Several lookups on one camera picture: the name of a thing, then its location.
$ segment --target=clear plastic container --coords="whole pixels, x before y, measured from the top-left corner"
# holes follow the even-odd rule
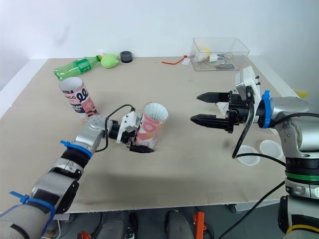
[[[195,71],[240,70],[248,54],[235,37],[194,38],[190,58]]]

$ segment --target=wooden table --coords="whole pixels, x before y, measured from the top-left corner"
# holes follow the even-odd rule
[[[110,140],[107,150],[94,154],[69,212],[251,202],[284,179],[282,166],[268,159],[249,167],[231,158],[242,125],[228,134],[189,120],[199,113],[219,115],[215,104],[201,102],[196,96],[234,89],[238,71],[196,72],[191,64],[161,63],[176,59],[135,58],[112,69],[98,65],[80,76],[101,115],[126,103],[141,112],[147,102],[155,101],[167,107],[169,118],[154,153],[133,153]],[[71,141],[83,126],[52,73],[70,61],[49,59],[0,120],[1,211],[18,204],[9,191],[30,193],[64,151],[59,141]],[[268,89],[277,96],[274,87],[254,70],[262,91]],[[112,119],[120,120],[125,113]],[[258,149],[264,139],[279,142],[278,136],[255,124],[244,144]],[[283,194],[284,188],[268,199]]]

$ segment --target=yellow object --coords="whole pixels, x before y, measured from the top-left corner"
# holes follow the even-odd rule
[[[290,233],[291,231],[295,230],[295,229],[307,229],[307,230],[311,230],[311,231],[314,231],[314,232],[317,232],[319,233],[319,229],[318,228],[315,228],[315,227],[312,227],[312,226],[308,226],[308,225],[294,225],[294,226],[291,226],[288,228],[287,233]]]
[[[295,90],[295,92],[300,98],[306,98],[309,95],[309,93],[307,91],[296,91]]]
[[[207,55],[209,56],[210,50],[208,48],[204,48],[203,50],[206,51]]]

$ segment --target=orange object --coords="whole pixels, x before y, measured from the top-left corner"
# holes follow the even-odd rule
[[[205,213],[203,212],[197,212],[196,215],[193,215],[193,220],[196,226],[195,239],[204,238],[204,231],[207,229],[204,225],[204,216]]]
[[[91,235],[81,231],[80,233],[78,233],[78,235],[76,235],[76,239],[91,239]]]
[[[165,61],[162,61],[162,63],[164,64],[169,64],[169,65],[176,65],[178,64],[179,62],[181,62],[182,60],[184,60],[187,56],[184,55],[184,57],[182,59],[180,59],[179,61],[175,62],[175,63],[171,63],[171,62],[165,62]]]

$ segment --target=red string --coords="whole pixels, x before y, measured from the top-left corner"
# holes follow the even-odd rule
[[[162,63],[164,64],[169,64],[169,65],[177,65],[179,62],[181,62],[182,60],[184,60],[187,56],[184,55],[183,58],[181,58],[179,61],[175,62],[175,63],[170,63],[170,62],[165,62],[165,61],[162,61]]]

